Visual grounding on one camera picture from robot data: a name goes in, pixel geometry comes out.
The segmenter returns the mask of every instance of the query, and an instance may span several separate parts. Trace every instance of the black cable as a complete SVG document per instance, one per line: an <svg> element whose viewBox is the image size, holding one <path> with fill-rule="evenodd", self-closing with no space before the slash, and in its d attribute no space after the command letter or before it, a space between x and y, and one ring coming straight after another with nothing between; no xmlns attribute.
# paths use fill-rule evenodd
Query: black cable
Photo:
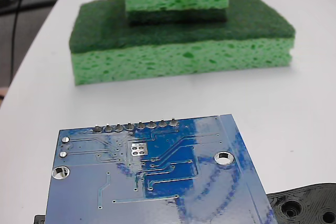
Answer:
<svg viewBox="0 0 336 224"><path fill-rule="evenodd" d="M17 18L20 12L21 3L22 3L22 0L19 0L17 7L16 7L16 11L15 11L14 24L13 24L13 30L12 30L12 48L11 48L11 53L10 53L11 63L10 63L10 75L9 75L10 83L12 82L13 77L14 77L15 34L16 34Z"/></svg>

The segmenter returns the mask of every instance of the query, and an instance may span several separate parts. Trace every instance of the hole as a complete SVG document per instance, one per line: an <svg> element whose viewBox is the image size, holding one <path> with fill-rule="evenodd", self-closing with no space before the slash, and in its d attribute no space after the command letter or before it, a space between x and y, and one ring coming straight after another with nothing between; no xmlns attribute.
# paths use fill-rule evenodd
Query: hole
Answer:
<svg viewBox="0 0 336 224"><path fill-rule="evenodd" d="M334 213L332 212L326 212L324 215L323 215L323 221L325 223L335 223L336 221L336 216Z"/></svg>
<svg viewBox="0 0 336 224"><path fill-rule="evenodd" d="M70 174L70 169L66 166L58 166L52 170L52 177L54 179L65 179Z"/></svg>
<svg viewBox="0 0 336 224"><path fill-rule="evenodd" d="M218 152L215 155L215 161L220 165L229 165L234 159L234 156L230 152Z"/></svg>
<svg viewBox="0 0 336 224"><path fill-rule="evenodd" d="M296 201L290 200L281 206L281 210L287 217L293 218L301 213L301 206Z"/></svg>

